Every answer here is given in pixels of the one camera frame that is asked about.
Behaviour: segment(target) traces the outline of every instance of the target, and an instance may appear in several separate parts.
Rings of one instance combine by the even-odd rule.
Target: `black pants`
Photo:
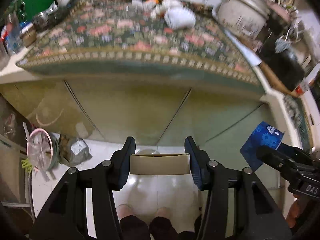
[[[148,225],[136,216],[128,216],[120,220],[120,227],[124,240],[151,240],[152,234],[155,240],[195,240],[201,225],[201,216],[195,221],[194,232],[181,232],[172,227],[169,219],[156,217]]]

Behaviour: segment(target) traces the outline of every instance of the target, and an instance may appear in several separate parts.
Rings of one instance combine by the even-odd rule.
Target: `pink rim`
[[[30,133],[30,138],[32,138],[32,136],[35,135],[38,132],[44,132],[46,134],[46,136],[48,137],[48,139],[49,139],[50,148],[51,148],[51,157],[50,157],[50,163],[51,163],[52,162],[52,157],[53,157],[53,145],[52,145],[52,141],[51,141],[50,135],[47,133],[46,130],[44,130],[42,128],[37,128],[37,129],[35,129],[34,131],[32,131]],[[27,155],[28,155],[28,149],[29,149],[29,142],[27,142]]]

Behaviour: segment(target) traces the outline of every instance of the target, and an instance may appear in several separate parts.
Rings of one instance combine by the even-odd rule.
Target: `pot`
[[[223,0],[217,17],[234,34],[255,39],[268,20],[269,13],[265,0]]]

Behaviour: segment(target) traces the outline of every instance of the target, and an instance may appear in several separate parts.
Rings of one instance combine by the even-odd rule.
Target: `person's finger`
[[[296,200],[290,207],[289,214],[297,218],[300,215],[300,206],[298,204],[298,200]]]
[[[289,228],[293,228],[296,224],[296,219],[292,217],[290,214],[287,216],[286,221],[288,223]]]

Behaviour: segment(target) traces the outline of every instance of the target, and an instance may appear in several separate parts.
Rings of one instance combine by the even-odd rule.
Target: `white paper label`
[[[73,145],[71,145],[71,151],[75,154],[78,155],[79,152],[81,152],[83,149],[85,149],[87,145],[85,144],[84,141],[77,141]]]

